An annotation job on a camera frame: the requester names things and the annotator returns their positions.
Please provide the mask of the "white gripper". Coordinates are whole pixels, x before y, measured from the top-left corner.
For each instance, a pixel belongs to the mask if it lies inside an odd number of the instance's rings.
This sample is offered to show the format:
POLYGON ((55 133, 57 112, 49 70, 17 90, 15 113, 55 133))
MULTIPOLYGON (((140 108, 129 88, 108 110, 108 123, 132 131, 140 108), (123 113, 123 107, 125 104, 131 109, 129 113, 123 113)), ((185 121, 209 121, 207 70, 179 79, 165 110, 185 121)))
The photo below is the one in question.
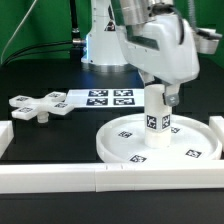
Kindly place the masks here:
POLYGON ((157 16, 155 21, 136 26, 116 26, 125 60, 137 67, 144 85, 155 77, 165 84, 164 103, 179 104, 181 83, 194 80, 200 67, 189 23, 183 20, 184 40, 180 41, 180 25, 176 15, 157 16))

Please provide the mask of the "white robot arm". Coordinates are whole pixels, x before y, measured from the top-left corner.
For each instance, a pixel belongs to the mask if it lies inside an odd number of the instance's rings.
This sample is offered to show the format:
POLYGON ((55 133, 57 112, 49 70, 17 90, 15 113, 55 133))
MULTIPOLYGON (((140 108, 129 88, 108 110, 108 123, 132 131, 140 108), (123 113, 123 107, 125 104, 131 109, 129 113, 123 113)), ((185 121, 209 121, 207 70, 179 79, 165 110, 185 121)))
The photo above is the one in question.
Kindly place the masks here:
POLYGON ((191 27, 173 0, 91 0, 91 9, 83 66, 100 72, 134 67, 145 84, 161 80, 165 103, 177 105, 180 85, 198 76, 199 62, 191 27))

